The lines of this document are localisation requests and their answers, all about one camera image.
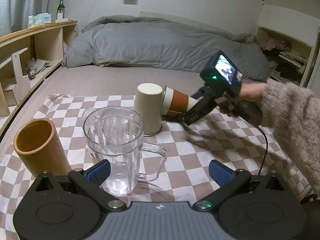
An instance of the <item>pitcher handle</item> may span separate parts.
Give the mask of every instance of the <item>pitcher handle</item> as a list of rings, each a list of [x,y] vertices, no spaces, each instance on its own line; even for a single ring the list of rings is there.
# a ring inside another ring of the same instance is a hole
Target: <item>pitcher handle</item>
[[[161,145],[153,144],[153,143],[145,143],[145,142],[142,143],[141,150],[145,152],[156,153],[161,156],[159,169],[156,173],[153,173],[153,174],[139,173],[139,181],[148,181],[148,182],[154,181],[158,179],[161,168],[165,163],[165,161],[167,160],[167,156],[166,156],[167,150]]]

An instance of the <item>display screen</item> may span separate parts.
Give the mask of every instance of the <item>display screen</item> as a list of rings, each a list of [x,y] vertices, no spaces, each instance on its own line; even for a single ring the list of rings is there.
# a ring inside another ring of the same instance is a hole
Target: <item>display screen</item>
[[[231,85],[236,70],[223,55],[220,55],[215,67]]]

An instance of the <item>gray comforter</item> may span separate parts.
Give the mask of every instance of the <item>gray comforter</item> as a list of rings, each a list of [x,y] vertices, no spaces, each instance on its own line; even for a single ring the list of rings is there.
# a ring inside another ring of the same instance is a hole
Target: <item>gray comforter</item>
[[[160,18],[110,16],[91,22],[71,44],[63,64],[151,66],[200,72],[222,50],[244,77],[266,80],[269,62],[247,34],[203,30]]]

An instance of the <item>tissue box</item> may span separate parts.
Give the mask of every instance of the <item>tissue box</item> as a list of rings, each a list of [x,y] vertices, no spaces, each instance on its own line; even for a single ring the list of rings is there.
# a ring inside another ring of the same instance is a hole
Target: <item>tissue box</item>
[[[36,16],[29,16],[29,28],[45,23],[51,23],[51,14],[41,13]]]

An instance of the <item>clear plastic pitcher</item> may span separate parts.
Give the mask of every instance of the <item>clear plastic pitcher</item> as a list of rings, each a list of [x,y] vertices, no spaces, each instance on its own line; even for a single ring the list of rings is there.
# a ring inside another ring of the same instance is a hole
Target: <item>clear plastic pitcher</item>
[[[121,106],[98,109],[84,120],[83,131],[93,163],[110,161],[111,174],[101,185],[105,191],[121,196],[132,192],[139,180],[153,181],[159,177],[166,150],[161,145],[142,142],[143,120],[136,111]],[[141,151],[161,157],[155,173],[140,173]]]

